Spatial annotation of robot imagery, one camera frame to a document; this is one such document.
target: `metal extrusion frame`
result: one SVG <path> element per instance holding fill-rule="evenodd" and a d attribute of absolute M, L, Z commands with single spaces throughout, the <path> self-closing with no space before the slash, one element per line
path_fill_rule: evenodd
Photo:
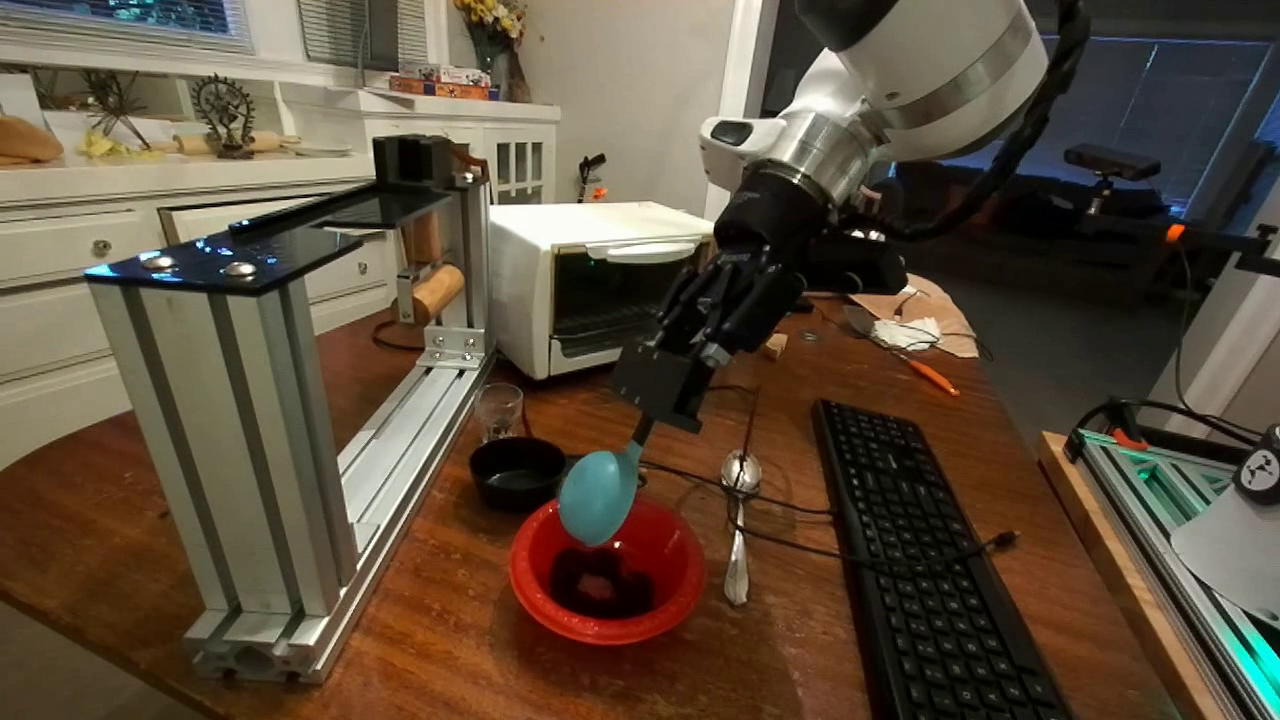
<path fill-rule="evenodd" d="M 321 683 L 461 428 L 485 332 L 430 341 L 338 453 L 304 280 L 255 297 L 93 284 L 93 300 L 204 595 L 197 669 Z"/>

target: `bread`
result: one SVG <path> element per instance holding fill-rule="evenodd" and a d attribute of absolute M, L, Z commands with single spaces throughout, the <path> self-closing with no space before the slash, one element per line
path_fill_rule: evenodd
<path fill-rule="evenodd" d="M 0 159 L 3 162 L 53 162 L 60 154 L 63 154 L 63 142 L 53 130 L 36 129 L 19 117 L 0 117 Z"/>

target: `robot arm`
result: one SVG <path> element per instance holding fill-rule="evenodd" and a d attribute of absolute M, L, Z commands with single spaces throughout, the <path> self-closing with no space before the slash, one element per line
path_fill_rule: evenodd
<path fill-rule="evenodd" d="M 798 10 L 824 41 L 798 101 L 776 119 L 714 117 L 702 130 L 703 172 L 731 198 L 718 257 L 678 280 L 660 328 L 611 373 L 641 428 L 702 428 L 714 373 L 798 308 L 801 263 L 860 217 L 877 162 L 958 154 L 1020 119 L 953 219 L 982 206 L 1040 136 L 1087 34 L 1082 0 L 1062 0 L 1051 59 L 1023 0 L 798 0 Z"/>

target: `bowl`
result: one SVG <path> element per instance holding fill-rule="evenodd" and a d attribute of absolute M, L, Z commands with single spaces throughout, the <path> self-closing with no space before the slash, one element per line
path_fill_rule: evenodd
<path fill-rule="evenodd" d="M 535 508 L 516 533 L 510 581 L 547 633 L 625 649 L 679 626 L 703 599 L 707 564 L 685 517 L 638 494 L 627 522 L 605 547 L 578 543 L 560 502 Z"/>
<path fill-rule="evenodd" d="M 547 502 L 566 476 L 566 453 L 535 436 L 490 441 L 474 453 L 474 479 L 490 508 L 531 510 Z"/>

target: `oven door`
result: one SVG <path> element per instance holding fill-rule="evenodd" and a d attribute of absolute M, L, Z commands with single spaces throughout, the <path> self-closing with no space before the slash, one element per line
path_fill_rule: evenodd
<path fill-rule="evenodd" d="M 633 337 L 657 328 L 702 243 L 625 243 L 556 257 L 554 375 L 611 362 Z"/>

